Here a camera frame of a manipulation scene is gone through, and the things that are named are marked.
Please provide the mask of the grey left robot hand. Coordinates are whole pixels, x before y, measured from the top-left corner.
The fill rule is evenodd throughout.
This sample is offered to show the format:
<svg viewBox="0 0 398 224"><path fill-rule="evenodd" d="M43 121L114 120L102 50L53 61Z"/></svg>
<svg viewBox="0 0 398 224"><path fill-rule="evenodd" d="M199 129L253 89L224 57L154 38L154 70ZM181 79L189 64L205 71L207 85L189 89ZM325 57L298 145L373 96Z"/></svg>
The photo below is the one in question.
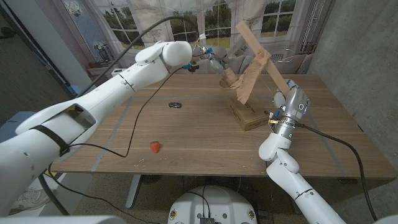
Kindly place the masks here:
<svg viewBox="0 0 398 224"><path fill-rule="evenodd" d="M215 73L220 74L229 67L226 49L216 45L200 45L192 53L192 62L208 61Z"/></svg>

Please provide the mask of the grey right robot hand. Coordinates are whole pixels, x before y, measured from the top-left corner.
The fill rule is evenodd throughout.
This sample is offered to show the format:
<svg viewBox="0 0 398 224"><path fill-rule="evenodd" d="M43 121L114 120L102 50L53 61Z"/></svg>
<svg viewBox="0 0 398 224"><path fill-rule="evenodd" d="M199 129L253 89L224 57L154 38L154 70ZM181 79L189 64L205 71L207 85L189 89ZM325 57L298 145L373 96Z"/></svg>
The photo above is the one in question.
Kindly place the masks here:
<svg viewBox="0 0 398 224"><path fill-rule="evenodd" d="M281 115L291 118L295 121L300 121L310 105L310 100L307 94L301 89L293 80L285 79L290 91L283 95L277 89L274 97L274 106L280 109Z"/></svg>

